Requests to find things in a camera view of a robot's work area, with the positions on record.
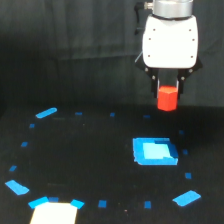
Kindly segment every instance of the black surface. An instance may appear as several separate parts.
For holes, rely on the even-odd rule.
[[[43,196],[85,202],[77,224],[223,223],[223,109],[164,113],[155,107],[58,107],[54,115],[36,119],[45,109],[10,107],[0,120],[2,224],[28,224],[28,202]],[[75,116],[79,111],[83,115]],[[151,118],[143,119],[145,114]],[[134,137],[169,137],[179,153],[178,165],[138,165]],[[23,141],[29,142],[26,148],[20,147]],[[17,169],[9,173],[12,165]],[[192,180],[185,179],[185,172],[192,173]],[[11,179],[30,192],[16,196],[4,185]],[[202,198],[183,208],[172,202],[189,190]],[[99,209],[98,200],[107,200],[107,208]],[[144,209],[144,201],[151,201],[151,210]]]

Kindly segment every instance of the dark background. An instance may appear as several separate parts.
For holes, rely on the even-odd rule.
[[[1,0],[1,102],[154,104],[150,79],[134,65],[136,2]],[[223,1],[195,0],[194,15],[204,68],[187,79],[179,104],[224,106]]]
[[[85,202],[77,224],[223,223],[224,1],[194,1],[204,68],[186,80],[171,113],[157,110],[150,79],[134,65],[136,2],[0,1],[0,223],[28,224],[27,203],[43,196]],[[172,85],[176,74],[160,71]],[[58,112],[35,117],[49,107]],[[170,138],[178,166],[135,163],[136,137]],[[11,179],[30,192],[17,197],[5,186]],[[189,190],[202,198],[184,208],[172,202]]]

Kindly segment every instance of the white robot casing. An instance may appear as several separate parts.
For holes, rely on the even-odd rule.
[[[198,53],[196,18],[163,20],[148,16],[142,48],[143,60],[148,67],[192,68]]]

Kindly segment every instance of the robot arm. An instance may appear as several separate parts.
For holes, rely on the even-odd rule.
[[[176,100],[172,102],[177,102],[183,93],[185,80],[194,71],[203,67],[198,58],[198,29],[196,18],[192,15],[193,0],[153,0],[152,3],[137,3],[135,11],[138,25],[139,9],[151,9],[152,14],[148,16],[143,34],[142,52],[135,60],[135,64],[151,78],[151,90],[154,97],[158,98],[158,102],[159,69],[178,69],[176,87],[171,87],[174,90],[176,88],[174,94]]]

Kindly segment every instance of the white square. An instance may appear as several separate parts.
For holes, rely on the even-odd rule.
[[[173,158],[166,144],[143,143],[143,150],[145,159]]]
[[[69,203],[44,203],[35,208],[30,224],[74,224],[77,208]]]

